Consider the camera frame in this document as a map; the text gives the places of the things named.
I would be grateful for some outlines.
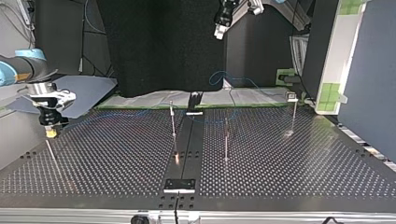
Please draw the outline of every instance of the optical breadboard table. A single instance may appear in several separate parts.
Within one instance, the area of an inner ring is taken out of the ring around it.
[[[43,144],[0,171],[0,222],[26,209],[396,214],[396,174],[309,109],[177,110],[175,126],[168,110],[92,112],[51,141],[56,160]],[[195,192],[164,193],[169,179]]]

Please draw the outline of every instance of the metal rod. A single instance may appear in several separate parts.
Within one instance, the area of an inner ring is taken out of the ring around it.
[[[46,143],[47,143],[47,147],[49,149],[50,156],[52,157],[53,160],[56,160],[55,155],[53,154],[53,151],[52,151],[52,147],[50,145],[50,141],[48,139],[46,140]]]
[[[228,137],[229,137],[229,130],[228,130],[228,120],[227,118],[225,119],[225,142],[224,142],[224,158],[227,161],[228,160]]]
[[[172,135],[176,137],[176,128],[175,128],[175,112],[173,110],[173,101],[169,102],[169,109],[171,111],[171,120],[172,120]]]
[[[296,102],[294,103],[293,121],[294,121],[294,120],[295,120],[295,118],[296,118],[296,112],[297,112],[297,103],[298,103],[298,101],[296,101]]]

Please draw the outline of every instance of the black panel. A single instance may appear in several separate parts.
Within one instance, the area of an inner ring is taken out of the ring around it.
[[[36,0],[35,7],[35,46],[44,51],[51,70],[77,75],[82,47],[83,4]]]
[[[213,0],[99,0],[122,96],[152,91],[216,91],[224,42],[213,34]]]
[[[396,1],[367,4],[339,120],[396,161]]]
[[[291,23],[270,6],[259,16],[246,15],[227,34],[227,71],[258,86],[275,86],[276,70],[292,68]],[[254,87],[235,82],[235,87]]]
[[[316,98],[327,58],[338,0],[317,0],[306,50],[303,81],[309,94]]]

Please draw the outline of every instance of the black curtain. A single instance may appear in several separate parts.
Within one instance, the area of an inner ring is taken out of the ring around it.
[[[121,95],[217,91],[224,41],[213,34],[214,0],[98,0]]]

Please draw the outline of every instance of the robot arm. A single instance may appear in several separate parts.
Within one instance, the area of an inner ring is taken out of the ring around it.
[[[17,50],[16,57],[0,56],[0,87],[26,83],[33,105],[40,111],[39,121],[47,137],[57,135],[55,126],[62,120],[61,111],[70,106],[76,95],[68,90],[58,90],[50,77],[44,53],[40,49]]]
[[[222,39],[224,34],[247,13],[260,15],[264,6],[269,5],[278,10],[294,27],[302,31],[310,19],[297,0],[219,0],[220,6],[215,17],[215,37]]]

